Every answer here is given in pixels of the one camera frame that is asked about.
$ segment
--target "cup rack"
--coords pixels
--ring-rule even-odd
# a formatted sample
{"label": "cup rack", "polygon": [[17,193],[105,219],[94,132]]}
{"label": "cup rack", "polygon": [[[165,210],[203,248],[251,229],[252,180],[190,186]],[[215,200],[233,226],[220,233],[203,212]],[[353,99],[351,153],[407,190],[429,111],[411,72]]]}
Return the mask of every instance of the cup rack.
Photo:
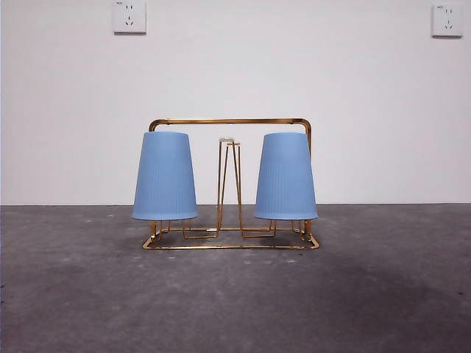
{"label": "cup rack", "polygon": [[[149,131],[155,131],[159,125],[183,125],[183,124],[300,124],[305,128],[308,136],[309,152],[311,153],[311,124],[302,118],[242,118],[242,119],[157,119],[149,125]],[[238,226],[223,227],[222,215],[224,209],[224,191],[227,176],[227,161],[232,152],[235,186],[237,191],[238,207]],[[318,249],[319,242],[312,234],[312,222],[310,219],[303,221],[291,221],[291,227],[277,227],[276,220],[270,220],[267,227],[245,227],[242,216],[242,198],[241,198],[241,144],[235,142],[232,138],[221,138],[219,140],[219,171],[218,171],[218,200],[217,200],[217,222],[215,227],[193,227],[191,219],[182,220],[181,227],[172,227],[171,221],[166,221],[164,227],[163,221],[151,221],[151,235],[144,242],[145,250],[182,250],[182,249]],[[159,242],[163,235],[170,232],[181,232],[185,240],[190,239],[215,239],[221,231],[239,231],[243,239],[247,238],[274,238],[279,231],[292,231],[299,235],[300,240],[306,245],[187,245],[187,246],[162,246]],[[189,233],[204,232],[204,235],[190,235]]]}

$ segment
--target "gold wire frame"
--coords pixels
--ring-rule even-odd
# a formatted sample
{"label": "gold wire frame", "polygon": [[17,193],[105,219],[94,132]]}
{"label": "gold wire frame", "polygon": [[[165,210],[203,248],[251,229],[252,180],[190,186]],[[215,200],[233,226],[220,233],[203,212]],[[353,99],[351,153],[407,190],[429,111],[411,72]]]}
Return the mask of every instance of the gold wire frame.
{"label": "gold wire frame", "polygon": [[[188,119],[157,119],[149,125],[149,131],[153,132],[159,125],[195,125],[195,124],[300,124],[305,128],[308,136],[309,152],[311,153],[311,124],[302,118],[241,118],[241,119],[212,119],[212,118],[188,118]],[[230,153],[233,155],[235,186],[237,190],[238,205],[238,227],[223,227],[222,214],[224,208],[224,190],[227,175],[227,160]],[[222,152],[224,154],[224,169],[222,170]],[[167,221],[167,227],[163,227],[163,221],[151,221],[151,235],[142,245],[145,250],[183,250],[183,249],[318,249],[320,247],[317,239],[312,235],[312,222],[310,219],[303,221],[291,221],[290,228],[277,227],[276,220],[270,220],[268,227],[244,227],[242,217],[242,197],[241,197],[241,144],[233,139],[222,138],[219,140],[219,171],[218,171],[218,192],[217,192],[217,221],[216,227],[192,227],[191,219],[182,220],[181,227],[171,227],[171,221]],[[217,238],[221,231],[240,231],[242,238],[273,238],[277,231],[289,230],[298,234],[300,240],[309,243],[307,246],[281,246],[281,245],[204,245],[204,246],[160,246],[159,241],[166,233],[178,231],[182,232],[183,237],[187,239],[211,239]],[[206,235],[189,235],[188,232],[206,232]],[[256,232],[272,232],[269,235],[257,235]]]}

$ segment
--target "gray concrete floor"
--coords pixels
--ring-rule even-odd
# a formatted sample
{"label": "gray concrete floor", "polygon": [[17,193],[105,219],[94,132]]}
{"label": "gray concrete floor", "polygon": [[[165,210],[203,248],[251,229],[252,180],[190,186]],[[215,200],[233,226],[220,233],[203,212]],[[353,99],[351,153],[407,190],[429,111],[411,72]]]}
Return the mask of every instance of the gray concrete floor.
{"label": "gray concrete floor", "polygon": [[471,204],[321,205],[302,251],[144,251],[130,213],[1,209],[3,352],[471,352]]}

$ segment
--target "electrical outlet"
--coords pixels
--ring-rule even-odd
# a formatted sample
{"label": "electrical outlet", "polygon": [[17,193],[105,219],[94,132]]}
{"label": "electrical outlet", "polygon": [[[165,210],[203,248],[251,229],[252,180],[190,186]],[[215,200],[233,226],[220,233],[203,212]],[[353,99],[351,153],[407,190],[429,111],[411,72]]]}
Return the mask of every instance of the electrical outlet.
{"label": "electrical outlet", "polygon": [[146,3],[141,0],[114,1],[113,30],[120,33],[146,33]]}
{"label": "electrical outlet", "polygon": [[432,6],[432,36],[461,37],[463,35],[463,5]]}

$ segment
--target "ribbed cup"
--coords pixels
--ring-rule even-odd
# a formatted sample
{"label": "ribbed cup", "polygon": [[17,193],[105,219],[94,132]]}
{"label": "ribbed cup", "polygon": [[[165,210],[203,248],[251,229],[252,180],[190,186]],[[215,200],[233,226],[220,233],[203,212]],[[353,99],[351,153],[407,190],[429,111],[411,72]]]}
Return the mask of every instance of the ribbed cup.
{"label": "ribbed cup", "polygon": [[317,218],[306,134],[277,132],[265,135],[255,217],[287,220]]}
{"label": "ribbed cup", "polygon": [[197,216],[188,135],[146,132],[132,217],[173,220]]}

